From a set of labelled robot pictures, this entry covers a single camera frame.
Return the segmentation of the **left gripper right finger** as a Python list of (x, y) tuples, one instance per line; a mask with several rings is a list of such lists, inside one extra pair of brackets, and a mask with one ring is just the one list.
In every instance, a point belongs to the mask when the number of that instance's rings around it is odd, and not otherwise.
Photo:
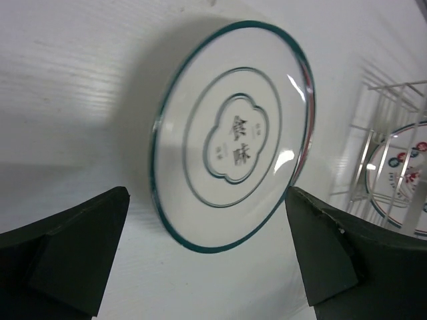
[(426, 242), (341, 211), (299, 187), (286, 212), (317, 319), (425, 319)]

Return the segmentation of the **white plate green flower outline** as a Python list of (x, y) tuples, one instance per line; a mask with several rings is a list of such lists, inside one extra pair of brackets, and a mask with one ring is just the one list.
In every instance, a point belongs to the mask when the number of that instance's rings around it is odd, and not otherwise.
[(150, 189), (166, 231), (204, 254), (248, 240), (298, 180), (315, 119), (312, 70), (289, 33), (246, 20), (200, 41), (153, 124)]

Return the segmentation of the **white plate red characters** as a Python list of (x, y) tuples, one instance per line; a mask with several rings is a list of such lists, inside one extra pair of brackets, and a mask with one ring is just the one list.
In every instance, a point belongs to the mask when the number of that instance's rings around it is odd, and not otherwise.
[(381, 138), (368, 158), (366, 191), (376, 214), (401, 228), (426, 160), (426, 122)]

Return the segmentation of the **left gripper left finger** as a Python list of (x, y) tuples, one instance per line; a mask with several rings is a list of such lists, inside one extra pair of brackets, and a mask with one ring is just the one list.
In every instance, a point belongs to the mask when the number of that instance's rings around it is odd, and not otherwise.
[(125, 187), (1, 234), (2, 319), (99, 313), (129, 208)]

